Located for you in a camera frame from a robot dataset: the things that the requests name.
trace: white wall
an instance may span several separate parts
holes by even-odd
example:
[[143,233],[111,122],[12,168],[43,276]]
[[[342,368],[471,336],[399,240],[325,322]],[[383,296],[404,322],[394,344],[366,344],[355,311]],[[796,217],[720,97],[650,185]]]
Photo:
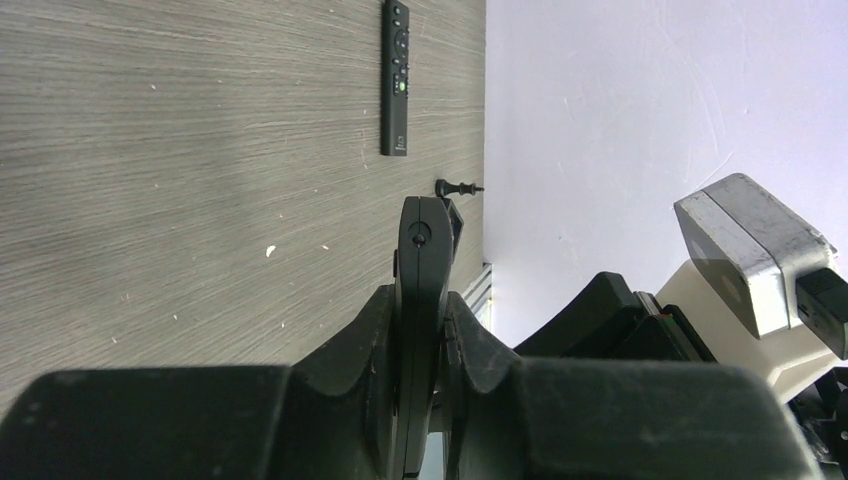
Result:
[[848,2],[489,0],[487,28],[508,344],[600,270],[657,290],[687,258],[672,203],[736,171],[848,251]]

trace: black screw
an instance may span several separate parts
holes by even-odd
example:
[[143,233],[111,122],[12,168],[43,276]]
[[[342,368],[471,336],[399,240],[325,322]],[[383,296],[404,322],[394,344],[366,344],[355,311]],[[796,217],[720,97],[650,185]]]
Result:
[[452,193],[458,193],[460,195],[476,195],[477,192],[482,191],[483,187],[478,187],[476,183],[472,183],[471,185],[466,183],[454,185],[443,178],[436,180],[436,196],[441,198]]

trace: remote control button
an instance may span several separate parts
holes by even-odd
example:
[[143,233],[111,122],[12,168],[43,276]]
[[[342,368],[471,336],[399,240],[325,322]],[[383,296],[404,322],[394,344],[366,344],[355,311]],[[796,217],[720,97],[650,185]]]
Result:
[[403,31],[395,35],[395,52],[401,59],[406,59],[409,55],[409,36]]

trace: remote control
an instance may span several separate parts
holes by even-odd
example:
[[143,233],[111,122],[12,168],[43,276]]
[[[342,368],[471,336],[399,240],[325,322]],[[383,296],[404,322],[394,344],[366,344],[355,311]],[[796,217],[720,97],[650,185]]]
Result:
[[380,151],[406,156],[409,101],[409,9],[397,0],[383,6],[383,80]]

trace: gray wood-grain surface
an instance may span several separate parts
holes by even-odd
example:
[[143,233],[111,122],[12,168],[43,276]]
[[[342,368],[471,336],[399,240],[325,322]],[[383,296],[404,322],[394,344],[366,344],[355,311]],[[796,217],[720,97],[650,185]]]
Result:
[[50,369],[296,361],[391,281],[403,198],[483,168],[485,2],[406,4],[387,158],[378,0],[0,3],[0,411]]

